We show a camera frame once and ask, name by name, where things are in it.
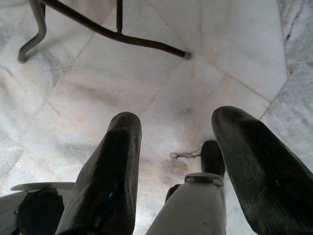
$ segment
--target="metal table leg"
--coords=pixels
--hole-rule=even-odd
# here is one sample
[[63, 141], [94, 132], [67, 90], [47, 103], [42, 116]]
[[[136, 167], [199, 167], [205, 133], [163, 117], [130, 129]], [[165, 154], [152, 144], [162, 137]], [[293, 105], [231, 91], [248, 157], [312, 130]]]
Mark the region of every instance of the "metal table leg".
[[24, 46], [21, 47], [19, 51], [19, 56], [18, 56], [18, 61], [20, 63], [26, 62], [26, 56], [25, 56], [26, 53], [29, 50], [31, 50], [34, 46], [36, 46], [38, 43], [40, 43], [46, 34], [45, 15], [44, 15], [45, 8], [41, 8], [40, 3], [53, 8], [54, 10], [62, 13], [63, 15], [66, 15], [67, 17], [70, 17], [76, 22], [84, 25], [90, 30], [96, 33], [99, 33], [102, 36], [105, 36], [107, 38], [110, 38], [110, 39], [113, 39], [122, 43], [163, 50], [167, 53], [182, 57], [185, 60], [189, 60], [191, 58], [191, 53], [187, 51], [179, 50], [167, 44], [123, 35], [122, 34], [122, 27], [123, 27], [123, 23], [122, 23], [123, 1], [122, 0], [117, 0], [117, 14], [116, 14], [117, 15], [116, 17], [117, 32], [113, 32], [107, 28], [104, 28], [98, 25], [97, 23], [91, 21], [87, 17], [81, 15], [77, 11], [71, 9], [70, 7], [64, 5], [63, 3], [57, 0], [29, 0], [29, 2], [33, 10], [39, 30], [38, 30], [37, 35], [34, 38], [32, 38], [29, 42], [27, 42]]

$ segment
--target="marble floor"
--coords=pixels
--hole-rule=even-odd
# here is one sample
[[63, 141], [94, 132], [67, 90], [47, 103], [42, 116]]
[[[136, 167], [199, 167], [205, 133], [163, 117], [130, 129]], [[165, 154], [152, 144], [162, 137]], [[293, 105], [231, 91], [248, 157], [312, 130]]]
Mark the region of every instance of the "marble floor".
[[[115, 29], [115, 0], [64, 0]], [[312, 0], [126, 0], [124, 34], [192, 52], [171, 54], [112, 41], [47, 9], [36, 33], [26, 0], [0, 2], [0, 196], [21, 183], [75, 181], [113, 116], [142, 123], [135, 235], [166, 192], [199, 160], [172, 160], [214, 138], [212, 112], [242, 108], [265, 122], [313, 169]], [[227, 234], [252, 235], [225, 177]]]

